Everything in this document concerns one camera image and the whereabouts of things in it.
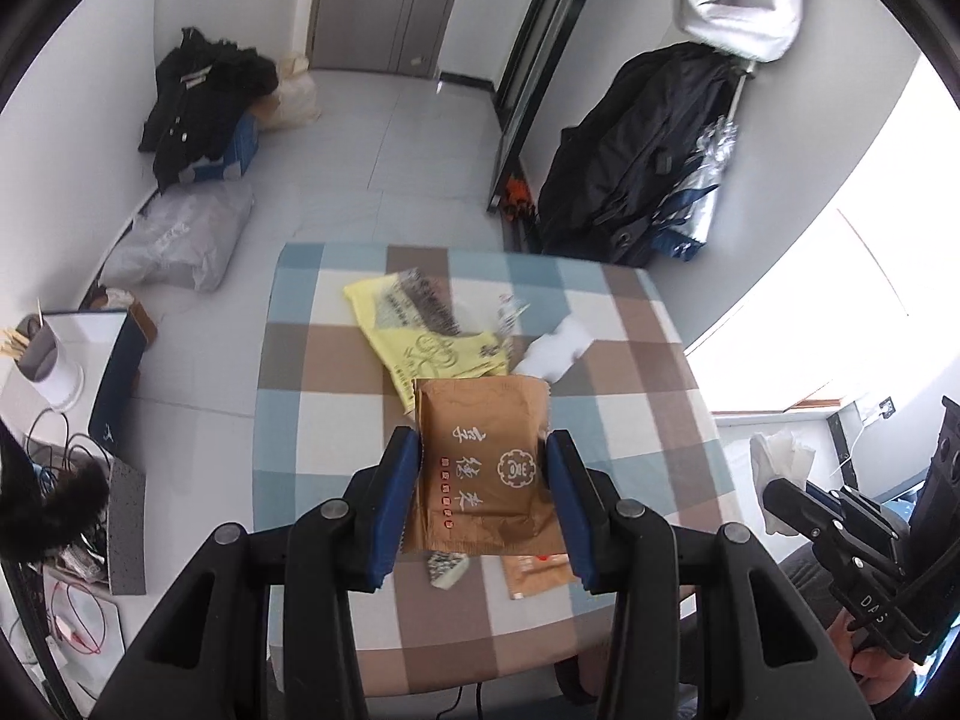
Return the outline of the right hand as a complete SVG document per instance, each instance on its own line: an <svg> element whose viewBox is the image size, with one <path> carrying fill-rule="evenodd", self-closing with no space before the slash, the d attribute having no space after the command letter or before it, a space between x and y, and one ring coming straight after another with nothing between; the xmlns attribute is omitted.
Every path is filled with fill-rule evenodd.
<svg viewBox="0 0 960 720"><path fill-rule="evenodd" d="M908 658L893 658L880 647L854 650L850 631L853 617L841 610L828 626L827 634L836 653L856 677L861 694L871 706L875 718L898 718L914 699L916 674Z"/></svg>

